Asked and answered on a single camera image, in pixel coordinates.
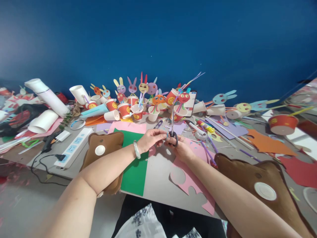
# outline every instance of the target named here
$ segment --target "white fabric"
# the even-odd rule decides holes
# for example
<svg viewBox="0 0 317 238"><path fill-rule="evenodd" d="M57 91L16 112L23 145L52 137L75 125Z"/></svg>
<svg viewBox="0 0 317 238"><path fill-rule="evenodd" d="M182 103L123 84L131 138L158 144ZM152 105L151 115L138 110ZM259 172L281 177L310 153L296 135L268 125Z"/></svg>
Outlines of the white fabric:
<svg viewBox="0 0 317 238"><path fill-rule="evenodd" d="M115 238L166 238L166 235L155 215L152 204L149 204L127 220ZM201 238L201 236L193 228L183 238Z"/></svg>

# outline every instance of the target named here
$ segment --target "power strip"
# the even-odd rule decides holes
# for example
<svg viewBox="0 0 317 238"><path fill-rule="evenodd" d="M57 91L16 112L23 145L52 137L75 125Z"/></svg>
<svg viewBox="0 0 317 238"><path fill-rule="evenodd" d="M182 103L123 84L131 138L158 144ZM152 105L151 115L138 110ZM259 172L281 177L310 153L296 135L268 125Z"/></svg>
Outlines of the power strip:
<svg viewBox="0 0 317 238"><path fill-rule="evenodd" d="M61 170L68 169L87 144L88 137L91 133L93 133L92 128L83 128L69 147L62 153L65 155L65 158L62 161L57 160L54 165L61 167Z"/></svg>

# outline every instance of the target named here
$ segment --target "white circle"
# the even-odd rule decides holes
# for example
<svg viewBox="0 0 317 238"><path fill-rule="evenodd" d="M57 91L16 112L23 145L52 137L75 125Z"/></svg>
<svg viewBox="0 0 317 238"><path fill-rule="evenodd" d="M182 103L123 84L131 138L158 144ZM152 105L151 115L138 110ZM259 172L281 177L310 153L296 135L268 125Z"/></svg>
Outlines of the white circle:
<svg viewBox="0 0 317 238"><path fill-rule="evenodd" d="M103 153L106 151L106 148L103 145L98 145L95 149L96 155L103 155Z"/></svg>
<svg viewBox="0 0 317 238"><path fill-rule="evenodd" d="M254 189L260 197L266 200L274 201L277 198L274 189L266 183L257 182L254 184Z"/></svg>

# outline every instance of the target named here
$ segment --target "floor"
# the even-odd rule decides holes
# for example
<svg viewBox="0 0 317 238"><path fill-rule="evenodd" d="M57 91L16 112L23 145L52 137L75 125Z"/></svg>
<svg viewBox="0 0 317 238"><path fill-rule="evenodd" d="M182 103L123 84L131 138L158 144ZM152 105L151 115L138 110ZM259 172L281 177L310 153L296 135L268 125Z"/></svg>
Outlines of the floor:
<svg viewBox="0 0 317 238"><path fill-rule="evenodd" d="M26 237L50 215L65 187L55 184L40 184L30 169L16 163L5 164L0 159L0 176L8 181L0 184L0 237ZM42 180L44 171L36 170ZM62 178L49 178L49 182L68 184ZM111 237L119 218L125 194L102 196L97 199L90 237Z"/></svg>

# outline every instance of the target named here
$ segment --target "black pants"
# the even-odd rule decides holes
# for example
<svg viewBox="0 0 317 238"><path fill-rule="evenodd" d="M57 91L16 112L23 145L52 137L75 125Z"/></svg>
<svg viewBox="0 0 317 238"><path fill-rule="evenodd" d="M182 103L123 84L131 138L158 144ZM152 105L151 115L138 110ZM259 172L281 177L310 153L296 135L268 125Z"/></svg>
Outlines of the black pants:
<svg viewBox="0 0 317 238"><path fill-rule="evenodd" d="M162 224L167 238L173 237L175 234L179 237L183 237L190 232L193 227L195 227L202 238L226 238L222 222L219 219L170 207L128 194L124 199L112 238L116 236L120 228L130 217L150 203L152 203L155 215Z"/></svg>

